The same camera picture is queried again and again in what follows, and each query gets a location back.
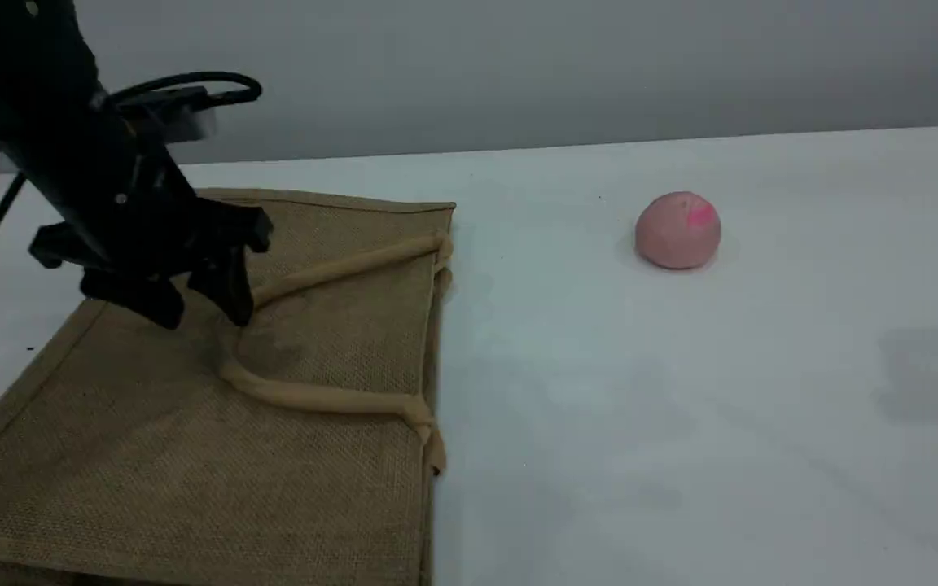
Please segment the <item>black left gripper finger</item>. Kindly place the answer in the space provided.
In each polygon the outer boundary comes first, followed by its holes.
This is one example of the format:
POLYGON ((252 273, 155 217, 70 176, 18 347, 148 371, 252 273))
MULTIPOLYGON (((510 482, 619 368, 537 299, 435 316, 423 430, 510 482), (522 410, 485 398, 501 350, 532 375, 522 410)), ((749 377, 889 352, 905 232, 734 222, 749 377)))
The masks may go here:
POLYGON ((209 252, 191 271, 187 286, 200 293, 238 327, 245 327, 256 308, 246 266, 244 246, 209 252))
POLYGON ((81 279, 81 292, 93 300, 126 308, 167 330, 176 330, 185 312, 182 294, 169 281, 148 281, 86 269, 81 279))

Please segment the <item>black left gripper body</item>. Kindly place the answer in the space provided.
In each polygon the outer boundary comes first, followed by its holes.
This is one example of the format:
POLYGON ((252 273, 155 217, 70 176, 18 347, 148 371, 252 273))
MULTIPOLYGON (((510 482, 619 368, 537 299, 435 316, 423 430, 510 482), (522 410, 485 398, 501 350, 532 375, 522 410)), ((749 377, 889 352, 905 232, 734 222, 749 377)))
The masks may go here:
POLYGON ((30 122, 27 177, 62 216, 29 248, 64 263, 134 279, 227 270, 270 247, 258 207, 202 198, 159 131, 126 122, 30 122))

